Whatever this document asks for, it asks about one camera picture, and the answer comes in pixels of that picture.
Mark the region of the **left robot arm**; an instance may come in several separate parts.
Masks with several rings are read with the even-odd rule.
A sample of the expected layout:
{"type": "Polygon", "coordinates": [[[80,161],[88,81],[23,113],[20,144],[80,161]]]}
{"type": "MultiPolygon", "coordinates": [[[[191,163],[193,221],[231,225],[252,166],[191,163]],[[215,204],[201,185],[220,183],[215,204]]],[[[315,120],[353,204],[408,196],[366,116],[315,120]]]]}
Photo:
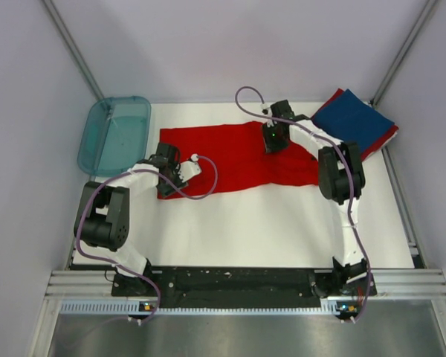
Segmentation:
{"type": "Polygon", "coordinates": [[[86,213],[84,208],[100,184],[96,181],[85,184],[74,233],[85,214],[81,246],[90,247],[90,255],[112,260],[119,266],[120,274],[129,276],[129,288],[138,295],[145,295],[152,290],[154,278],[145,272],[148,259],[134,245],[138,230],[131,227],[131,200],[140,199],[147,193],[155,193],[161,199],[173,197],[177,189],[184,189],[190,179],[201,173],[201,167],[196,156],[182,161],[177,147],[159,143],[155,154],[137,161],[127,173],[104,186],[86,213]]]}

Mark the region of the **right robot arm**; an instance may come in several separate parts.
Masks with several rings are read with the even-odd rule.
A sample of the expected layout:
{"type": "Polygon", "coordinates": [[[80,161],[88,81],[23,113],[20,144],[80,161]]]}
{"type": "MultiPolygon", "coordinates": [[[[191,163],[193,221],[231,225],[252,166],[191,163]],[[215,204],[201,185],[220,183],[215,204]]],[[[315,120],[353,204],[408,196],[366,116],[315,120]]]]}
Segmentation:
{"type": "Polygon", "coordinates": [[[271,105],[263,102],[261,107],[262,113],[271,117],[262,125],[267,154],[294,143],[317,160],[318,187],[332,212],[334,256],[330,277],[318,277],[314,287],[322,296],[347,295],[367,277],[368,270],[358,233],[358,206],[366,184],[360,148],[324,132],[307,116],[296,115],[287,100],[271,105]]]}

